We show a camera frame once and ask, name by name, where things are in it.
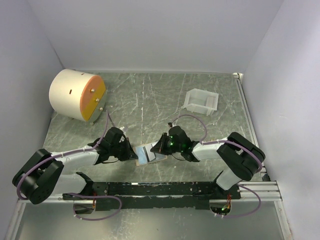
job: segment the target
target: floor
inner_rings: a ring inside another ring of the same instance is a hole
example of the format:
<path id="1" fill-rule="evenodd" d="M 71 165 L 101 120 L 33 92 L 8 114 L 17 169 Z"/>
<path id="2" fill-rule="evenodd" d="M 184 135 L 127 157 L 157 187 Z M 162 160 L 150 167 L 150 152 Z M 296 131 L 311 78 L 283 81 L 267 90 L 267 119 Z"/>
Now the floor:
<path id="1" fill-rule="evenodd" d="M 117 127 L 128 127 L 126 136 L 133 147 L 158 141 L 161 134 L 169 130 L 168 122 L 180 114 L 190 113 L 182 106 L 187 91 L 194 88 L 219 94 L 213 115 L 195 113 L 207 126 L 207 141 L 222 139 L 234 131 L 252 141 L 239 87 L 231 74 L 94 74 L 104 79 L 108 91 L 106 107 Z M 105 112 L 93 126 L 54 113 L 44 148 L 60 152 L 83 147 L 101 136 L 105 121 Z M 202 126 L 193 118 L 180 118 L 177 124 L 192 140 L 199 140 L 204 134 Z M 185 182 L 213 181 L 226 167 L 221 159 L 196 163 L 169 156 L 167 160 L 143 166 L 136 166 L 135 161 L 130 160 L 82 167 L 74 172 L 83 172 L 96 182 Z M 262 181 L 260 174 L 252 181 Z"/>

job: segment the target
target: cream cylinder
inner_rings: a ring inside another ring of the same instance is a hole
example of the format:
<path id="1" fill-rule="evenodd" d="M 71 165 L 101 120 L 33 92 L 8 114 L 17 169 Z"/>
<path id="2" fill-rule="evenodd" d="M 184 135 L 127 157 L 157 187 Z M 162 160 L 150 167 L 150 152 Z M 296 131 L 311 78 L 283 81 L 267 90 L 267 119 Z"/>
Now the cream cylinder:
<path id="1" fill-rule="evenodd" d="M 106 86 L 99 75 L 64 69 L 51 83 L 49 100 L 59 114 L 94 122 L 105 104 Z"/>

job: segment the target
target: cylindrical container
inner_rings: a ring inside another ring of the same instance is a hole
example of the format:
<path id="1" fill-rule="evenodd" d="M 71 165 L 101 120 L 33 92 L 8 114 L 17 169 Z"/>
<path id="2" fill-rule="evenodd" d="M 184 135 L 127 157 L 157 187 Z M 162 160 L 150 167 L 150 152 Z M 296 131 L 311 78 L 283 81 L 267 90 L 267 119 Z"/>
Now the cylindrical container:
<path id="1" fill-rule="evenodd" d="M 101 76 L 64 69 L 51 83 L 49 100 L 62 115 L 94 122 L 106 103 L 107 90 Z"/>

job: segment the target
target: white wall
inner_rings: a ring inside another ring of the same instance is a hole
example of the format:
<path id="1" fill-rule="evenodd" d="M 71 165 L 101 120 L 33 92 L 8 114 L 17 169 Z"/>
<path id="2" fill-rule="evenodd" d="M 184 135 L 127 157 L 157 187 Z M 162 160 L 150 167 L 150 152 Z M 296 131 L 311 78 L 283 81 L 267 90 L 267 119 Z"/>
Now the white wall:
<path id="1" fill-rule="evenodd" d="M 319 239 L 319 0 L 284 1 L 244 73 L 243 86 L 295 239 Z"/>
<path id="2" fill-rule="evenodd" d="M 28 0 L 71 69 L 243 72 L 283 0 Z"/>
<path id="3" fill-rule="evenodd" d="M 41 148 L 52 108 L 49 86 L 62 69 L 25 0 L 0 1 L 0 239 L 17 202 L 11 181 Z"/>

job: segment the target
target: white basket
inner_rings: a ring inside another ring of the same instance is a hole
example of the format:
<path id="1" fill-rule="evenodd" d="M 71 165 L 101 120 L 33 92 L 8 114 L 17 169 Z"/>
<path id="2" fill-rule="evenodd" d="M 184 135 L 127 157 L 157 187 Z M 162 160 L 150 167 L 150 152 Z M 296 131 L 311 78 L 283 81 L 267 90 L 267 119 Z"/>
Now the white basket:
<path id="1" fill-rule="evenodd" d="M 209 116 L 217 110 L 218 97 L 218 93 L 194 88 L 186 93 L 183 108 Z"/>

